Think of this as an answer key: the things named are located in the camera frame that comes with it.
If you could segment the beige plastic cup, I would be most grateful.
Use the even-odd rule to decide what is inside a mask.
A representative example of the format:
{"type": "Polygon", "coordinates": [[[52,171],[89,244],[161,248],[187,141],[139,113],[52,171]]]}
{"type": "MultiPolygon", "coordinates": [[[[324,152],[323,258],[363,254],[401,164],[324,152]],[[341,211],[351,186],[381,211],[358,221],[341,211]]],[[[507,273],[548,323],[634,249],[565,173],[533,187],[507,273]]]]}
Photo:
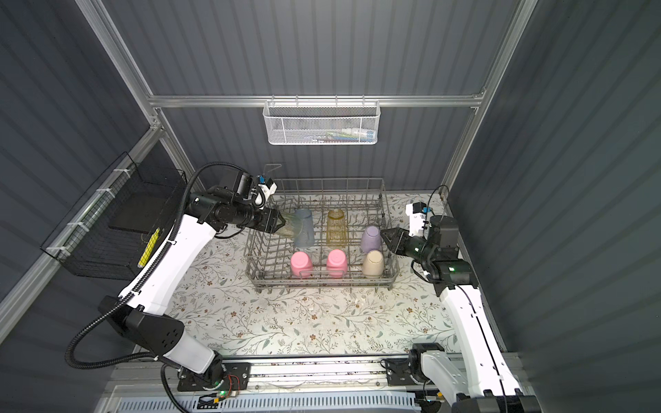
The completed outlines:
{"type": "Polygon", "coordinates": [[[380,278],[385,271],[385,259],[381,251],[368,252],[363,260],[363,275],[367,278],[380,278]]]}

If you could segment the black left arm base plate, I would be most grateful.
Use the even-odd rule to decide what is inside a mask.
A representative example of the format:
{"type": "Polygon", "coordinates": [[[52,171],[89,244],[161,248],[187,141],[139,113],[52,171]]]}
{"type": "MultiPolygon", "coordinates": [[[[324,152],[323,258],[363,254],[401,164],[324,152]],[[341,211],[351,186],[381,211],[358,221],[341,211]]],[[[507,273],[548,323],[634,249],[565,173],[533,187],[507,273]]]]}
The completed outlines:
{"type": "Polygon", "coordinates": [[[251,378],[251,363],[215,362],[206,372],[194,373],[184,368],[179,373],[179,392],[240,392],[247,388],[251,378]]]}

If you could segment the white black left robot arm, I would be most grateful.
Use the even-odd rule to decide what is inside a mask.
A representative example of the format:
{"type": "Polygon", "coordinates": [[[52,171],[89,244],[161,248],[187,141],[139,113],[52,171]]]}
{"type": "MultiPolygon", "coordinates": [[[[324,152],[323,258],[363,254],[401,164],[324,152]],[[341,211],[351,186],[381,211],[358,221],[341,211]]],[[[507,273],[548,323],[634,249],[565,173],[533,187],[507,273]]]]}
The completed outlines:
{"type": "Polygon", "coordinates": [[[165,312],[194,259],[213,239],[223,239],[229,225],[269,234],[284,227],[286,220],[280,212],[266,205],[276,190],[272,179],[244,172],[237,173],[230,187],[216,185],[205,192],[186,189],[167,239],[117,298],[101,302],[101,311],[109,314],[108,323],[122,337],[182,368],[202,385],[220,384],[225,376],[221,356],[165,312]]]}

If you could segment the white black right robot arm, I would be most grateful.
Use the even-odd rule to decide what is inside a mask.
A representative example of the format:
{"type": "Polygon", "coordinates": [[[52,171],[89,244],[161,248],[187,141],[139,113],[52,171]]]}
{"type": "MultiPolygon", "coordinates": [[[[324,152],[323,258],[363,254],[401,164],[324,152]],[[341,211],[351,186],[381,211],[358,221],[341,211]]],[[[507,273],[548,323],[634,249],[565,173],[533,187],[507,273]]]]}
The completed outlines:
{"type": "Polygon", "coordinates": [[[497,345],[473,267],[459,257],[456,219],[435,215],[423,226],[427,235],[396,227],[380,236],[389,251],[410,258],[414,274],[434,287],[454,325],[464,368],[457,368],[441,345],[419,343],[409,352],[411,377],[439,390],[442,412],[541,411],[537,398],[523,392],[497,345]]]}

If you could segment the green transparent cup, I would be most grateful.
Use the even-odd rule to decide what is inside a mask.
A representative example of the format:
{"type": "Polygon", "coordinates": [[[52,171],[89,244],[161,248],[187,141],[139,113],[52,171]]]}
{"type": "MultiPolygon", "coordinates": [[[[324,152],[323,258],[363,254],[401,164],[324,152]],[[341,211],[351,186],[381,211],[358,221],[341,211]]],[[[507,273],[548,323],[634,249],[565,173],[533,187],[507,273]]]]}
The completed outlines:
{"type": "Polygon", "coordinates": [[[287,225],[275,234],[286,239],[296,239],[301,234],[301,219],[295,213],[280,211],[280,214],[287,220],[287,225]]]}

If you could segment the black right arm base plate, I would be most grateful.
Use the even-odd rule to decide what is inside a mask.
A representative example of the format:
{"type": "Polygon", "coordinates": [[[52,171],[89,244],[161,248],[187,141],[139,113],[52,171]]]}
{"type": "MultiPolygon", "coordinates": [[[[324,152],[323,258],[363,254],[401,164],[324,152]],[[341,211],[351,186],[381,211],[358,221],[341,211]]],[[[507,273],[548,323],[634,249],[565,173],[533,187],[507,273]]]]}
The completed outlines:
{"type": "Polygon", "coordinates": [[[382,359],[380,365],[386,371],[390,386],[423,385],[428,381],[418,360],[409,357],[382,359]]]}

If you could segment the blue transparent cup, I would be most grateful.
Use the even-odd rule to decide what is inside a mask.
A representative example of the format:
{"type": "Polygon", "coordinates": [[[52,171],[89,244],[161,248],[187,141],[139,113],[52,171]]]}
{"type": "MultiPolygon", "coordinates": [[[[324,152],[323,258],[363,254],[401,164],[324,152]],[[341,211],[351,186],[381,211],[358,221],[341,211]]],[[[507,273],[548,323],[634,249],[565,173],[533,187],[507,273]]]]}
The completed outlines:
{"type": "Polygon", "coordinates": [[[294,246],[304,249],[315,244],[313,212],[307,208],[299,208],[294,212],[298,234],[294,238],[294,246]]]}

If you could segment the pink plastic cup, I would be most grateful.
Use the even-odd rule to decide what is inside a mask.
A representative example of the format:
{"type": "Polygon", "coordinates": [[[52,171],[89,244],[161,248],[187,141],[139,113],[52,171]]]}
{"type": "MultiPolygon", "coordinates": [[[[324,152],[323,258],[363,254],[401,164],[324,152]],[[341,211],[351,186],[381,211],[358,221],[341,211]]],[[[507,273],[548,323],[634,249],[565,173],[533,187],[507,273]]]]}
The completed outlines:
{"type": "Polygon", "coordinates": [[[349,271],[349,261],[342,250],[332,250],[326,261],[326,270],[332,278],[343,278],[349,271]]]}
{"type": "Polygon", "coordinates": [[[290,259],[290,268],[293,277],[307,279],[313,273],[313,261],[304,251],[296,251],[290,259]]]}

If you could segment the yellow transparent cup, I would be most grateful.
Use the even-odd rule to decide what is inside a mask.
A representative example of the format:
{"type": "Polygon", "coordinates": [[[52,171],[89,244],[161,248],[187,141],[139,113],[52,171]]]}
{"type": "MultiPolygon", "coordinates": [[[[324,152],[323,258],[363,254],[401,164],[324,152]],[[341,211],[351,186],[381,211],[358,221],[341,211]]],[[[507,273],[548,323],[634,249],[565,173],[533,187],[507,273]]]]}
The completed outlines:
{"type": "Polygon", "coordinates": [[[326,242],[336,248],[345,248],[348,244],[348,223],[342,209],[332,209],[327,214],[326,242]]]}

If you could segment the lilac plastic cup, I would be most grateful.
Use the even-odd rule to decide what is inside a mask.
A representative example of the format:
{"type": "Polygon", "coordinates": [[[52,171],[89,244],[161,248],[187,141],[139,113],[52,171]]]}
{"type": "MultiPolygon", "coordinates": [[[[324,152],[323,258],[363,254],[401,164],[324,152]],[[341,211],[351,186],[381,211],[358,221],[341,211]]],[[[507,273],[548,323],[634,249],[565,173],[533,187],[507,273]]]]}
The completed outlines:
{"type": "Polygon", "coordinates": [[[371,251],[382,251],[380,228],[375,225],[368,226],[361,236],[361,251],[368,254],[371,251]]]}

